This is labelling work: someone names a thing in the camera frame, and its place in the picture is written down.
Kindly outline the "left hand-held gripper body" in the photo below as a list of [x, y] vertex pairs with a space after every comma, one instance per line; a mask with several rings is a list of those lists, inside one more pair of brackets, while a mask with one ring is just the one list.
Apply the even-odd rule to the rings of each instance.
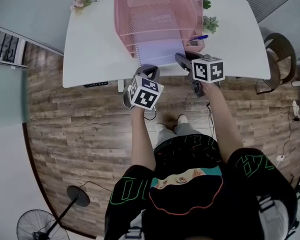
[[164, 89], [159, 80], [160, 70], [157, 66], [145, 64], [139, 67], [123, 90], [124, 106], [130, 110], [140, 107], [152, 111]]

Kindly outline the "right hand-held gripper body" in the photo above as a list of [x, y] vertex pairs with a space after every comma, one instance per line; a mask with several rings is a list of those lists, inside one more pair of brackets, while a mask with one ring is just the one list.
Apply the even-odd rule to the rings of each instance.
[[186, 51], [185, 54], [176, 53], [174, 58], [181, 68], [188, 72], [190, 88], [197, 97], [205, 95], [202, 83], [215, 83], [219, 86], [219, 82], [225, 79], [222, 59], [193, 51]]

